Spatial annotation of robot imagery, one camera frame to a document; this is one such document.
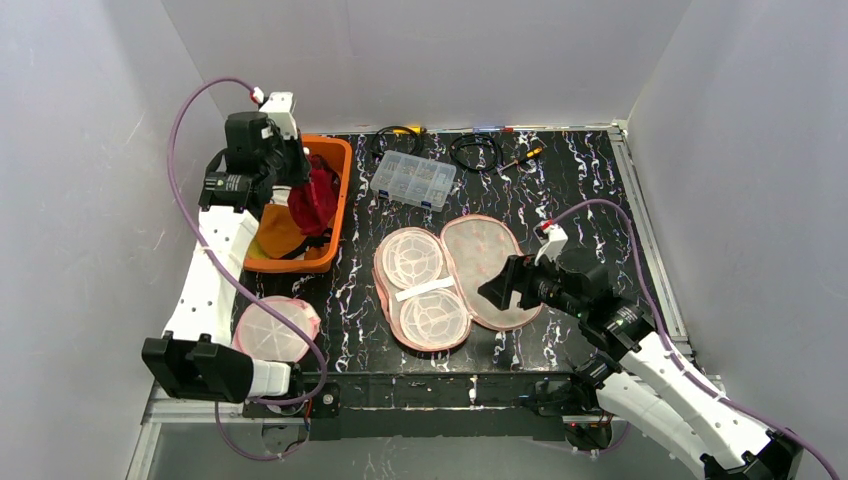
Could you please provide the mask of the floral pink fabric pouch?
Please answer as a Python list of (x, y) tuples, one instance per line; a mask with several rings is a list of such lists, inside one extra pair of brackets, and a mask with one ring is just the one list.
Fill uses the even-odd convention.
[(474, 324), (498, 332), (529, 324), (539, 306), (521, 309), (514, 293), (509, 308), (499, 310), (478, 293), (508, 256), (522, 253), (510, 228), (484, 215), (454, 219), (439, 234), (418, 227), (391, 232), (372, 270), (391, 332), (410, 349), (438, 352), (462, 344)]

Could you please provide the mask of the dark red lace bra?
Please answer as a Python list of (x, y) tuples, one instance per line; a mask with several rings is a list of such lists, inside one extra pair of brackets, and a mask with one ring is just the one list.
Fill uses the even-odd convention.
[(319, 236), (328, 228), (338, 209), (340, 177), (323, 156), (308, 156), (309, 182), (293, 187), (287, 203), (295, 224), (304, 236)]

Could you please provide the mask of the orange bra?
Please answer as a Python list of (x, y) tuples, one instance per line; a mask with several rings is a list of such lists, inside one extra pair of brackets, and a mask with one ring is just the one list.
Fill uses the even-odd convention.
[(273, 260), (314, 260), (325, 253), (331, 236), (330, 228), (320, 235), (304, 235), (287, 206), (268, 204), (251, 246), (251, 255)]

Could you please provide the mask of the white mesh laundry bag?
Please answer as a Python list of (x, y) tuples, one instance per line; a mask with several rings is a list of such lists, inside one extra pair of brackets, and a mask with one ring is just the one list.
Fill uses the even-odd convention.
[[(289, 319), (314, 340), (320, 330), (320, 318), (307, 302), (285, 296), (271, 296), (265, 303)], [(291, 328), (258, 307), (249, 305), (240, 316), (232, 347), (248, 356), (276, 362), (299, 362), (309, 347)]]

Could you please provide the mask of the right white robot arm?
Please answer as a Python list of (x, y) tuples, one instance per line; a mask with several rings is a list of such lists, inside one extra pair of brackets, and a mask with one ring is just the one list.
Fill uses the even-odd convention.
[(775, 427), (725, 405), (725, 396), (675, 347), (652, 315), (616, 294), (602, 264), (562, 266), (511, 255), (479, 294), (500, 310), (540, 305), (578, 321), (598, 350), (575, 373), (598, 406), (685, 463), (699, 479), (793, 479), (802, 446)]

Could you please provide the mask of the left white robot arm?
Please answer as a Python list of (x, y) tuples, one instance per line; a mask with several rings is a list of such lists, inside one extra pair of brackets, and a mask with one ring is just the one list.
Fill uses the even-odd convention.
[(241, 403), (291, 390), (289, 363), (255, 359), (233, 347), (232, 313), (274, 185), (306, 167), (283, 156), (283, 138), (264, 112), (231, 114), (224, 131), (226, 146), (205, 170), (199, 211), (188, 216), (200, 238), (182, 291), (163, 333), (145, 340), (141, 357), (172, 398)]

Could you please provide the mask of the orange plastic bin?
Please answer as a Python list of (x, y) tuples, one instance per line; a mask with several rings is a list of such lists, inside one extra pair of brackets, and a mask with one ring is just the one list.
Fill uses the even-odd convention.
[(340, 139), (307, 135), (311, 182), (275, 192), (264, 207), (244, 268), (258, 273), (326, 273), (338, 253), (353, 150)]

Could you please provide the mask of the clear plastic screw box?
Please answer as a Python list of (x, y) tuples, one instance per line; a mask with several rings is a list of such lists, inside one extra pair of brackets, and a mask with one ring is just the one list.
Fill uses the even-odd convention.
[(378, 199), (441, 212), (454, 188), (457, 167), (397, 151), (386, 151), (370, 181)]

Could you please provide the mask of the aluminium right rail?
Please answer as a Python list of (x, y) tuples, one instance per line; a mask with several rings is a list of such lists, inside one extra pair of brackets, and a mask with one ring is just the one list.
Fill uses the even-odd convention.
[(653, 276), (651, 301), (659, 330), (640, 341), (639, 352), (624, 357), (624, 373), (612, 377), (602, 398), (614, 413), (687, 462), (696, 476), (706, 476), (708, 461), (736, 472), (744, 467), (746, 455), (759, 451), (769, 438), (762, 425), (725, 405), (724, 392), (681, 353), (688, 344), (687, 331), (657, 247), (625, 121), (613, 121), (608, 133), (631, 225), (639, 235), (634, 261), (646, 265)]

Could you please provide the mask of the yellow handled screwdriver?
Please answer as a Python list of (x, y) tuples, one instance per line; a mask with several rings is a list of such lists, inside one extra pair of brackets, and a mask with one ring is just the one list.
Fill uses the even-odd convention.
[(517, 167), (520, 164), (529, 162), (530, 160), (534, 160), (539, 157), (544, 151), (543, 147), (536, 147), (532, 150), (529, 150), (527, 153), (522, 154), (521, 156), (517, 156), (512, 160), (507, 161), (503, 165), (500, 165), (496, 171), (498, 174), (502, 174), (505, 170), (508, 170), (512, 167)]

